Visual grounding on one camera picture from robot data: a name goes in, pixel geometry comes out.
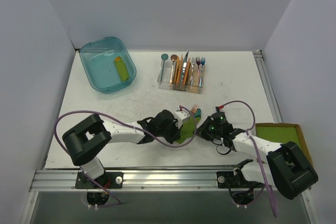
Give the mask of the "green paper napkin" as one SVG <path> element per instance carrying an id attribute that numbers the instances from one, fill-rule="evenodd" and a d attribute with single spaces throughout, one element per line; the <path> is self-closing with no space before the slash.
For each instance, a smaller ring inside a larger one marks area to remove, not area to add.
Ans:
<path id="1" fill-rule="evenodd" d="M 174 143 L 188 145 L 194 138 L 194 131 L 197 127 L 197 123 L 201 120 L 201 115 L 197 114 L 195 117 L 196 124 L 191 116 L 184 119 L 178 118 L 178 125 L 180 125 L 179 139 L 174 140 Z"/>

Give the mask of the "copper fork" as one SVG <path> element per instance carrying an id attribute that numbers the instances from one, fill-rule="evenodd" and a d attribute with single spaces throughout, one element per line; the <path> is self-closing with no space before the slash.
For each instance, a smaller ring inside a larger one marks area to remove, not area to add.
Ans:
<path id="1" fill-rule="evenodd" d="M 198 109 L 198 105 L 197 105 L 197 104 L 194 104 L 193 107 L 191 108 L 191 113 L 192 113 L 193 115 L 195 115 L 196 112 L 197 112 L 197 109 Z"/>

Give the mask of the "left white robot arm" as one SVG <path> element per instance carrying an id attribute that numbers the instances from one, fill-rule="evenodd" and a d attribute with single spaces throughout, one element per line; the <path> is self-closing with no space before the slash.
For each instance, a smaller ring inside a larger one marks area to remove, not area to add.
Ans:
<path id="1" fill-rule="evenodd" d="M 162 137 L 172 144 L 180 138 L 183 121 L 188 115 L 183 111 L 174 113 L 163 110 L 153 118 L 130 123 L 103 121 L 98 114 L 92 114 L 69 129 L 62 140 L 75 166 L 80 166 L 88 175 L 87 181 L 94 188 L 106 183 L 105 169 L 98 159 L 98 153 L 109 143 L 146 144 Z"/>

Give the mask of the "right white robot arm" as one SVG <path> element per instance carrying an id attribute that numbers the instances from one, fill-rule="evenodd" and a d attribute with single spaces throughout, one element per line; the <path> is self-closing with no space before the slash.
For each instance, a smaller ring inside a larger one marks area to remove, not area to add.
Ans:
<path id="1" fill-rule="evenodd" d="M 207 141 L 219 140 L 221 146 L 232 152 L 251 156 L 233 168 L 233 181 L 239 187 L 261 183 L 277 189 L 287 199 L 294 199 L 319 179 L 295 142 L 276 143 L 249 135 L 234 128 L 223 111 L 208 116 L 196 134 Z"/>

